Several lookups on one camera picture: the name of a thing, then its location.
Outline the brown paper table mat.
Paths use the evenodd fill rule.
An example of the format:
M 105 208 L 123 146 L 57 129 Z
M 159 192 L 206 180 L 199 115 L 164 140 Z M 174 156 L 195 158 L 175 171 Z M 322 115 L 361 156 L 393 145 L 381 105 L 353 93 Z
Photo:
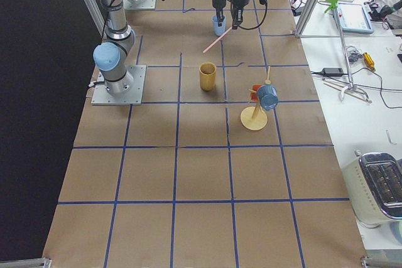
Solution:
M 211 0 L 128 12 L 139 36 L 171 13 L 197 28 Z M 180 100 L 86 99 L 43 255 L 53 267 L 359 267 L 364 247 L 288 0 L 251 0 L 211 57 L 215 87 L 182 68 Z M 253 85 L 279 102 L 245 128 Z

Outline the light blue plastic cup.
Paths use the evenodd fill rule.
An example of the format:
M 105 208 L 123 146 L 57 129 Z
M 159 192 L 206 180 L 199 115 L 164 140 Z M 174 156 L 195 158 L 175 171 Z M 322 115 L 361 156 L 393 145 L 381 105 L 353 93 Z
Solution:
M 226 31 L 226 18 L 223 17 L 222 21 L 219 21 L 218 17 L 214 15 L 212 17 L 213 29 L 216 36 L 221 36 Z

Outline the yellow handled screwdriver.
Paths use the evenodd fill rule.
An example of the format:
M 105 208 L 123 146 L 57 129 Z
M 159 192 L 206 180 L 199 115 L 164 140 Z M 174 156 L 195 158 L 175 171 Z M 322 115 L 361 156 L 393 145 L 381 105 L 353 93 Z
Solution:
M 376 71 L 375 63 L 374 63 L 374 60 L 372 59 L 371 55 L 368 54 L 367 52 L 365 52 L 362 54 L 362 57 L 363 57 L 366 67 L 368 69 L 370 69 L 370 71 L 375 72 Z

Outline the wooden mug tree stand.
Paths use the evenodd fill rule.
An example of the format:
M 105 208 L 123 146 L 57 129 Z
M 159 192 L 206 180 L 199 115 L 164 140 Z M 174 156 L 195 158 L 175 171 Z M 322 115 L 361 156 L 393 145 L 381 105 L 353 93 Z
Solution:
M 259 101 L 256 102 L 254 107 L 243 109 L 240 118 L 242 125 L 252 131 L 263 129 L 268 122 L 268 117 L 263 112 Z

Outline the black power adapter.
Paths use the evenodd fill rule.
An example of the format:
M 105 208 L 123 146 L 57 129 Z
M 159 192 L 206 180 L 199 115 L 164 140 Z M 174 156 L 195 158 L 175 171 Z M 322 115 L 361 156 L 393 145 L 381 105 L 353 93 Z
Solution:
M 322 74 L 325 77 L 341 77 L 344 75 L 342 68 L 323 68 Z

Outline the bamboo chopstick holder cup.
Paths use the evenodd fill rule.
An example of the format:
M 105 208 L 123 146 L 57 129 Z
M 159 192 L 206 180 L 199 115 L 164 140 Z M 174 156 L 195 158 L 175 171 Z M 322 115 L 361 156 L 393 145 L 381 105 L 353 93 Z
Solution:
M 217 67 L 212 62 L 204 62 L 199 68 L 200 88 L 206 92 L 215 87 L 215 76 Z

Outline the pink chopstick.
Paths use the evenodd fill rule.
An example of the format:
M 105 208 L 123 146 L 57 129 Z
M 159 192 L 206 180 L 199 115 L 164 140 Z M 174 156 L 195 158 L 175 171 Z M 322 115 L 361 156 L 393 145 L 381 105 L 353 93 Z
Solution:
M 202 53 L 207 53 L 212 47 L 214 47 L 218 42 L 220 42 L 228 33 L 232 31 L 232 26 L 229 27 L 225 32 L 223 32 L 217 39 L 215 39 L 209 46 L 207 46 Z

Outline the orange red mug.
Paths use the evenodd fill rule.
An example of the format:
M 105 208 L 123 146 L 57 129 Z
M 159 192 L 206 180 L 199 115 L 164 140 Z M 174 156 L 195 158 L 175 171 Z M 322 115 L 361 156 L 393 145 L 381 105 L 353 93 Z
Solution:
M 257 91 L 261 86 L 261 84 L 253 85 L 252 89 L 249 89 L 252 102 L 258 101 Z

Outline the silver toaster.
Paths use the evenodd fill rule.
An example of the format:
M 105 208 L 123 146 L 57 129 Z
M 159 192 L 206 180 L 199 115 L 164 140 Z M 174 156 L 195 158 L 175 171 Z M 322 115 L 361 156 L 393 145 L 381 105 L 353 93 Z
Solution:
M 352 209 L 361 224 L 376 228 L 401 221 L 401 160 L 365 153 L 342 168 Z

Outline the dark blue mug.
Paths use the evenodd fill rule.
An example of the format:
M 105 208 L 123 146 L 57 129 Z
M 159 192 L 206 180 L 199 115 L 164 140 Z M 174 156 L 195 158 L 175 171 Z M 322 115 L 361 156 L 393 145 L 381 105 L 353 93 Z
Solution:
M 272 110 L 278 105 L 278 94 L 276 88 L 271 84 L 260 86 L 257 96 L 261 107 L 266 111 Z

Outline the blue framed tablet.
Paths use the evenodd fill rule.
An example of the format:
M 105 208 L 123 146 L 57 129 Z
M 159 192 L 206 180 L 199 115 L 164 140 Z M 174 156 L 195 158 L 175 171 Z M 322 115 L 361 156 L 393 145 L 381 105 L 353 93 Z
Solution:
M 337 29 L 343 33 L 370 35 L 374 33 L 369 15 L 361 4 L 338 3 L 332 10 Z

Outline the green handled reacher grabber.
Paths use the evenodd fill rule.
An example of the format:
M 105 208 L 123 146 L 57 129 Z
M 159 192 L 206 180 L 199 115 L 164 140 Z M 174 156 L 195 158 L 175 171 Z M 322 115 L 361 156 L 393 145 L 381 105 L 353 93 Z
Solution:
M 326 12 L 328 10 L 332 11 L 333 18 L 335 20 L 336 27 L 339 31 L 339 36 L 340 36 L 340 41 L 341 41 L 341 46 L 342 46 L 342 52 L 344 55 L 344 60 L 346 63 L 346 69 L 347 69 L 347 79 L 348 82 L 345 86 L 343 86 L 340 90 L 340 95 L 339 99 L 342 102 L 345 99 L 345 94 L 349 93 L 349 95 L 356 97 L 368 104 L 371 103 L 371 100 L 369 99 L 369 96 L 366 91 L 363 89 L 359 88 L 357 85 L 354 84 L 354 80 L 352 77 L 352 72 L 350 69 L 350 62 L 348 59 L 347 55 L 347 48 L 346 48 L 346 43 L 345 43 L 345 38 L 344 38 L 344 33 L 343 29 L 340 23 L 340 14 L 339 14 L 339 9 L 338 9 L 338 0 L 325 0 L 328 4 L 329 7 L 326 9 Z

